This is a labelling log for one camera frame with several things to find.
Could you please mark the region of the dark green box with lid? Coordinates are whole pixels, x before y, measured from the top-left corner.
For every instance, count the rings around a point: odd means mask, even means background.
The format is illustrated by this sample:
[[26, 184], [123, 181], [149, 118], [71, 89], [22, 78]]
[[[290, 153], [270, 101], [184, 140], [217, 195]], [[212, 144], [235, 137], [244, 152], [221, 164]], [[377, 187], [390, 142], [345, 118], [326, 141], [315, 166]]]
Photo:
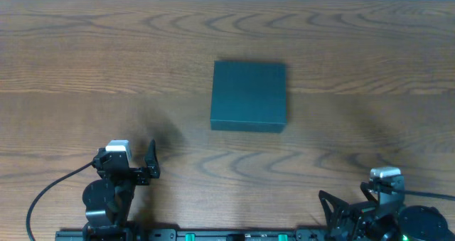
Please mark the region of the dark green box with lid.
[[280, 133], [287, 125], [287, 66], [233, 60], [214, 62], [210, 128]]

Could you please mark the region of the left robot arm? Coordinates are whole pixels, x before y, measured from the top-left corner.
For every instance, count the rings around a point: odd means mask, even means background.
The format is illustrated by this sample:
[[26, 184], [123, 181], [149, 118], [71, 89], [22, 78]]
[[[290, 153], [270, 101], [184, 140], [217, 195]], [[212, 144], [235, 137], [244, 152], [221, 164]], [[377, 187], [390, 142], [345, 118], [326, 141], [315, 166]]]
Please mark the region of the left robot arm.
[[131, 167], [132, 152], [127, 140], [112, 140], [100, 148], [91, 165], [100, 179], [82, 193], [87, 224], [83, 240], [148, 240], [138, 223], [128, 221], [137, 186], [147, 186], [161, 171], [156, 156], [156, 142], [151, 140], [144, 156], [144, 167]]

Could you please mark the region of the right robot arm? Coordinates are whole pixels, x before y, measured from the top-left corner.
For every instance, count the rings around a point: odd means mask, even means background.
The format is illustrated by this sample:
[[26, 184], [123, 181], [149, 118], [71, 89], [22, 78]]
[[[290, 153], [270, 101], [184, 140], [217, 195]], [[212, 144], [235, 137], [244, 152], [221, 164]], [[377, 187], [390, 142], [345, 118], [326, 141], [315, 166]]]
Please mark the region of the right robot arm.
[[332, 240], [453, 240], [446, 218], [435, 207], [405, 205], [405, 196], [454, 200], [453, 196], [409, 191], [402, 175], [372, 177], [360, 189], [366, 201], [349, 204], [320, 191], [319, 200]]

